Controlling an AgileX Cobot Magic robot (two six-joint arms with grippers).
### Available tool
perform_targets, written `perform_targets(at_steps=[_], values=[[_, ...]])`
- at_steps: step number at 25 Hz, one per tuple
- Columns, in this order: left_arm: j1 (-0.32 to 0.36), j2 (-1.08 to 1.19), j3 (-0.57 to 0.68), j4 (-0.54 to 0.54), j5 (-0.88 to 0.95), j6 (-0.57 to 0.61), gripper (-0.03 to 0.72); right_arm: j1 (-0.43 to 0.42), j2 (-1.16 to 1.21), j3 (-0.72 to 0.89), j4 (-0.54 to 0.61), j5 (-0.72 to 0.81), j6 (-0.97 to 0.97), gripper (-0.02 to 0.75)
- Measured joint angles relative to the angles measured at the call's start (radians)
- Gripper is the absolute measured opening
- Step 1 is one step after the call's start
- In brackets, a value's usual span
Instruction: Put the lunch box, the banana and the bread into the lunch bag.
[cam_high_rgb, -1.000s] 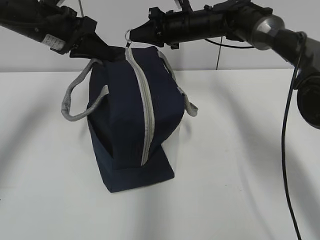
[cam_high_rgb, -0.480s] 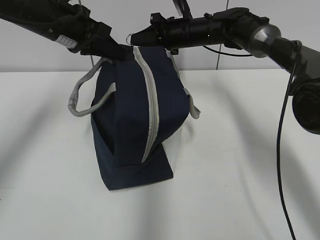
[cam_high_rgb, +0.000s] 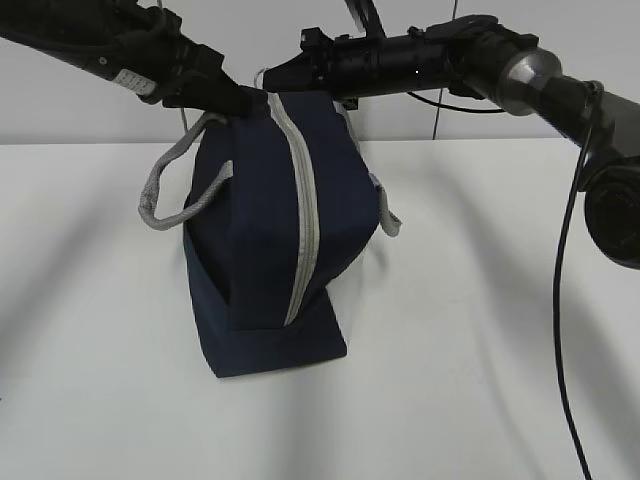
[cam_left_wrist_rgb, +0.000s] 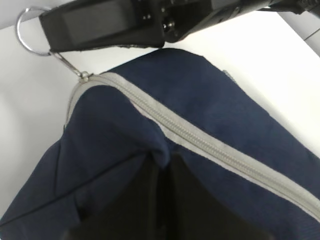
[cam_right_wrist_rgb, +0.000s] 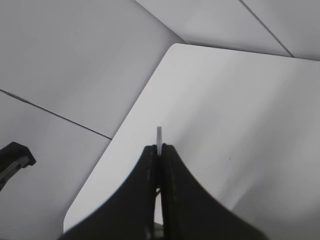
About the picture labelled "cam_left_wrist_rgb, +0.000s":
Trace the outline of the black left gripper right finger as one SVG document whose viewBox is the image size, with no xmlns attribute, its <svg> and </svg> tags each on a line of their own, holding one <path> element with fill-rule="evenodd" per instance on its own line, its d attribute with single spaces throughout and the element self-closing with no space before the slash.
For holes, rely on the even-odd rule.
<svg viewBox="0 0 320 240">
<path fill-rule="evenodd" d="M 183 158 L 169 164 L 171 240 L 270 240 L 272 235 L 233 213 L 193 175 Z"/>
</svg>

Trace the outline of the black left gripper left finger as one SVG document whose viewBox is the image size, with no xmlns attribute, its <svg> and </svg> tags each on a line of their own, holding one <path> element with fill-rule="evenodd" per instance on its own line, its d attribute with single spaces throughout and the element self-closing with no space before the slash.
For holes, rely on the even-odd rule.
<svg viewBox="0 0 320 240">
<path fill-rule="evenodd" d="M 158 200 L 159 167 L 144 163 L 134 179 L 99 213 L 70 228 L 65 240 L 166 240 Z"/>
</svg>

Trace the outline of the black and grey right robot arm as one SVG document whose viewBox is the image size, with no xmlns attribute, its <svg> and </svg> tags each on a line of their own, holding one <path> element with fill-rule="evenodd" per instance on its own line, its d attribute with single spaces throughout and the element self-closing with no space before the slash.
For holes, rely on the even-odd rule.
<svg viewBox="0 0 320 240">
<path fill-rule="evenodd" d="M 320 14 L 317 0 L 74 0 L 39 17 L 54 53 L 162 48 L 253 11 Z"/>
</svg>

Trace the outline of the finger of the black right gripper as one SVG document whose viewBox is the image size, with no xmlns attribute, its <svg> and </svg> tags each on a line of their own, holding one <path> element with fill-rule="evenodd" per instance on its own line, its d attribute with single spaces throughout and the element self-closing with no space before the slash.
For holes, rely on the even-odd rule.
<svg viewBox="0 0 320 240">
<path fill-rule="evenodd" d="M 52 52 L 165 44 L 151 0 L 74 0 L 44 12 L 39 20 Z"/>
</svg>

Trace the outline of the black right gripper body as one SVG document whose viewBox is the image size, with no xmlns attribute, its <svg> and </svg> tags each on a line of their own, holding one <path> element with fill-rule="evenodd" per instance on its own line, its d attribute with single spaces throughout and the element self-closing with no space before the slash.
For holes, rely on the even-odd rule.
<svg viewBox="0 0 320 240">
<path fill-rule="evenodd" d="M 162 0 L 164 40 L 176 43 L 188 35 L 271 5 L 271 0 Z"/>
</svg>

